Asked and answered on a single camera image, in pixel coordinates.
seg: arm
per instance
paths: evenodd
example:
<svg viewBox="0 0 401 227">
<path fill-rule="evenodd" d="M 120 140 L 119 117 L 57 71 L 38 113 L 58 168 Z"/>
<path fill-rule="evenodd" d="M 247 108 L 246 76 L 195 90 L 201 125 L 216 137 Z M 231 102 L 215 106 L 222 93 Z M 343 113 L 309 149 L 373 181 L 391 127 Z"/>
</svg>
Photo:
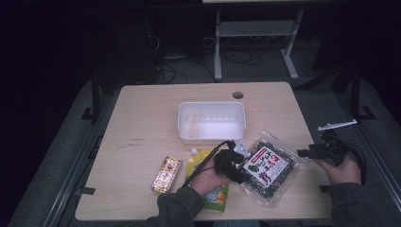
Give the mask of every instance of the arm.
<svg viewBox="0 0 401 227">
<path fill-rule="evenodd" d="M 201 196 L 216 190 L 231 180 L 216 175 L 211 159 L 192 182 L 173 194 L 162 194 L 157 199 L 159 215 L 148 218 L 143 226 L 194 226 L 194 218 L 204 206 Z"/>
<path fill-rule="evenodd" d="M 148 218 L 143 226 L 194 226 L 194 218 L 204 206 L 200 194 L 191 187 L 160 195 L 157 205 L 159 215 Z"/>
<path fill-rule="evenodd" d="M 384 218 L 364 187 L 341 183 L 330 190 L 334 226 L 384 226 Z"/>
<path fill-rule="evenodd" d="M 384 218 L 360 184 L 360 170 L 349 155 L 340 166 L 334 167 L 324 160 L 315 160 L 327 173 L 333 184 L 330 190 L 334 226 L 384 226 Z"/>
</svg>

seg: white plastic container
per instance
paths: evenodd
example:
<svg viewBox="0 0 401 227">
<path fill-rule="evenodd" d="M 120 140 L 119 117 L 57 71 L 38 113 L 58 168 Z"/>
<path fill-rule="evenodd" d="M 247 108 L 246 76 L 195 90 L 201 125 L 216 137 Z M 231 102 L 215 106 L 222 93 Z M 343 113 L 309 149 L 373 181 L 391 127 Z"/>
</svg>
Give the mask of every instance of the white plastic container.
<svg viewBox="0 0 401 227">
<path fill-rule="evenodd" d="M 178 114 L 178 131 L 187 145 L 214 145 L 239 140 L 246 129 L 240 102 L 183 102 Z"/>
</svg>

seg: wrapper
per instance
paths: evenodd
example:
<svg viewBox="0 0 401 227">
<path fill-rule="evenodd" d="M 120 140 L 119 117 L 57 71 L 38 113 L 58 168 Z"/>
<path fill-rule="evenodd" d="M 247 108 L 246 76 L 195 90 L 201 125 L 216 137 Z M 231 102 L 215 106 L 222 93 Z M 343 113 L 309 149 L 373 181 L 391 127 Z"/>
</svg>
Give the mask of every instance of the wrapper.
<svg viewBox="0 0 401 227">
<path fill-rule="evenodd" d="M 303 168 L 303 160 L 295 148 L 267 131 L 259 132 L 248 152 L 251 156 L 238 167 L 247 176 L 240 187 L 258 203 L 276 206 Z"/>
</svg>

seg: person's hand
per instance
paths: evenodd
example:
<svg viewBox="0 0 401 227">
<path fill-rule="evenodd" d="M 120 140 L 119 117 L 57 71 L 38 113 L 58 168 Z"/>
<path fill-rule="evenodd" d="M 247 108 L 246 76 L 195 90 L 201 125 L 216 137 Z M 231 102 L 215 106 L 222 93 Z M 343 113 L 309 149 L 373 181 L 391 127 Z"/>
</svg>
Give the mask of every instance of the person's hand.
<svg viewBox="0 0 401 227">
<path fill-rule="evenodd" d="M 215 159 L 212 158 L 203 168 L 207 170 L 201 172 L 190 184 L 201 196 L 231 182 L 229 178 L 217 175 L 213 168 L 214 165 Z"/>
<path fill-rule="evenodd" d="M 314 160 L 326 172 L 331 184 L 340 183 L 359 183 L 360 169 L 357 163 L 346 154 L 341 165 L 335 167 L 328 164 L 325 160 Z"/>
</svg>

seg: plastic bag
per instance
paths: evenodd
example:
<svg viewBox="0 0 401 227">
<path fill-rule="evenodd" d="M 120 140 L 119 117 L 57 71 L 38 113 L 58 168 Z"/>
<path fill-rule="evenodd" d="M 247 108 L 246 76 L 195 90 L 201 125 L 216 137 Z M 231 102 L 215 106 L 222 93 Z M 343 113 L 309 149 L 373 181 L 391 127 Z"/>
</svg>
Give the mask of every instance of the plastic bag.
<svg viewBox="0 0 401 227">
<path fill-rule="evenodd" d="M 186 166 L 185 178 L 187 179 L 192 172 L 198 167 L 198 165 L 209 155 L 211 149 L 203 149 L 196 154 L 192 158 L 188 160 L 188 165 Z M 219 212 L 224 212 L 229 192 L 230 185 L 225 184 L 222 187 L 219 187 L 215 191 L 206 194 L 203 198 L 204 208 Z"/>
<path fill-rule="evenodd" d="M 259 132 L 248 152 L 251 156 L 238 166 L 247 176 L 240 187 L 258 203 L 276 206 L 305 161 L 295 148 L 266 131 Z"/>
</svg>

